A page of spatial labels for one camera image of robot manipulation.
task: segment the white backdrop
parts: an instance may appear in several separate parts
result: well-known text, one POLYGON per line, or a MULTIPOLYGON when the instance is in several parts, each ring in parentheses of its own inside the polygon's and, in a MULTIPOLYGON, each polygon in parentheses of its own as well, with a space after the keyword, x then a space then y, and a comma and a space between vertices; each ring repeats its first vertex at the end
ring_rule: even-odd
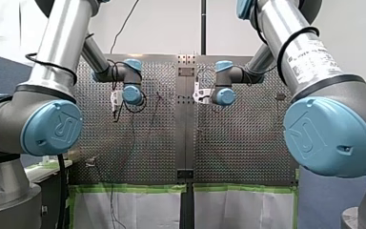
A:
MULTIPOLYGON (((103 52, 130 11, 133 0, 104 4, 90 24, 103 52)), ((209 0, 207 53, 253 55, 260 41, 235 15, 235 0, 209 0)), ((199 53, 200 0, 141 0, 119 36, 118 53, 199 53)), ((47 19, 34 0, 0 0, 0 56, 26 62, 36 52, 47 19)), ((366 1, 324 0, 315 25, 341 68, 366 79, 366 1)))

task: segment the green tape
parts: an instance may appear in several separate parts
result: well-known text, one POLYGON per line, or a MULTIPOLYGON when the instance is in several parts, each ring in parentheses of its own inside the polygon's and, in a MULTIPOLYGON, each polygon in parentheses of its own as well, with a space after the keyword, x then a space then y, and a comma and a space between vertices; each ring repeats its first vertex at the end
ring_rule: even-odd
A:
POLYGON ((93 184, 70 186, 74 193, 135 193, 135 194, 167 194, 185 193, 186 185, 131 185, 131 184, 93 184))
POLYGON ((294 189, 293 229, 298 228, 298 187, 294 189))
POLYGON ((68 198, 68 203, 70 204, 70 228, 73 229, 73 219, 75 210, 75 192, 70 192, 70 197, 68 198))
POLYGON ((295 169, 295 179, 299 180, 299 169, 295 169))
POLYGON ((274 187, 248 184, 194 184, 195 192, 247 191, 254 193, 293 194, 293 187, 274 187))

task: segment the label sticker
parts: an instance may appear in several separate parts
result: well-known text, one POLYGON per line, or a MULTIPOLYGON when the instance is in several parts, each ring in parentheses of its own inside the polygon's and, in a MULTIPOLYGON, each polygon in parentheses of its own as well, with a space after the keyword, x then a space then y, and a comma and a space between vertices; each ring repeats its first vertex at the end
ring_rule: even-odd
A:
POLYGON ((321 41, 309 41, 306 48, 288 58, 288 63, 298 83, 330 78, 333 75, 329 72, 341 72, 321 41))

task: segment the perforated metal panel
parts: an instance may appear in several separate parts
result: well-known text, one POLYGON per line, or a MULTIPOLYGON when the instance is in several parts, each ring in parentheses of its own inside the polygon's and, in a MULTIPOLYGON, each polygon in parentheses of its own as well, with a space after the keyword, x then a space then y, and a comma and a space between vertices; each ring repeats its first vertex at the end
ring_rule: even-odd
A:
MULTIPOLYGON (((249 59, 236 59, 245 64, 249 59)), ((201 88, 214 84, 214 58, 197 58, 201 88)), ((194 115, 194 182, 295 185, 296 163, 287 151, 283 116, 291 96, 276 71, 263 84, 234 85, 237 100, 220 109, 197 104, 194 115), (276 99, 285 94, 284 100, 276 99)))
MULTIPOLYGON (((110 58, 122 61, 131 57, 110 58)), ((140 59, 147 107, 139 114, 124 108, 117 123, 112 118, 112 84, 94 82, 90 67, 81 61, 75 96, 84 126, 79 138, 79 160, 70 173, 71 183, 175 183, 176 57, 140 59), (86 159, 93 157, 96 167, 86 167, 86 159)))
MULTIPOLYGON (((234 85, 235 104, 221 110, 188 103, 195 77, 178 75, 178 68, 187 64, 179 57, 139 57, 148 107, 134 115, 124 109, 117 123, 112 120, 111 84, 93 82, 89 66, 81 62, 75 94, 84 130, 71 183, 176 183, 177 169, 193 168, 194 182, 295 185, 297 165, 287 151, 282 127, 291 96, 276 72, 268 73, 260 85, 234 85), (277 100, 278 94, 285 94, 285 99, 277 100), (86 167, 85 160, 93 157, 97 166, 86 167)), ((121 61, 131 57, 111 58, 121 61)), ((194 58, 191 67, 196 72, 208 69, 198 76, 203 88, 213 86, 216 61, 229 59, 243 65, 250 59, 194 58)))

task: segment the light blue joint cap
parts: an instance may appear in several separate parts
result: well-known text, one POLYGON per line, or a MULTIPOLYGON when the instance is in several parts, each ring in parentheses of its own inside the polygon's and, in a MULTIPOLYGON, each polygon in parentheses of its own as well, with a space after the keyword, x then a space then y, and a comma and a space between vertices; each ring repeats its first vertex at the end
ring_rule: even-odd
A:
POLYGON ((254 0, 237 0, 236 15, 239 19, 249 20, 249 11, 253 5, 254 0))
POLYGON ((216 103, 220 106, 230 106, 236 100, 236 93, 229 88, 221 89, 216 94, 216 103))
POLYGON ((126 103, 132 105, 140 105, 143 101, 141 91, 137 87, 131 85, 124 88, 123 99, 126 103))
POLYGON ((29 155, 56 156, 69 150, 81 130, 79 108, 67 100, 53 100, 30 116, 20 141, 24 152, 29 155))
POLYGON ((132 67, 133 69, 140 71, 142 70, 142 63, 141 61, 137 60, 137 59, 126 59, 124 60, 124 63, 128 64, 130 67, 132 67))
POLYGON ((285 140, 295 160, 330 177, 366 175, 366 122, 325 97, 298 100, 284 118, 285 140))
POLYGON ((222 60, 215 63, 215 71, 217 73, 227 70, 234 66, 234 63, 229 60, 222 60))

